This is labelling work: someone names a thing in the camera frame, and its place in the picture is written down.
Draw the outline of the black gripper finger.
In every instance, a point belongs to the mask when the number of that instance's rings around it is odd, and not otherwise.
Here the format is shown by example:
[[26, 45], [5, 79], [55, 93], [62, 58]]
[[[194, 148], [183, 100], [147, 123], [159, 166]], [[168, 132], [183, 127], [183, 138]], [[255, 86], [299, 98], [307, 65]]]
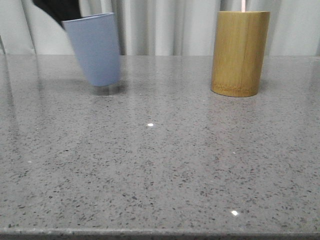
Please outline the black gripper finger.
[[78, 0], [32, 0], [32, 3], [54, 19], [63, 30], [63, 21], [82, 18]]

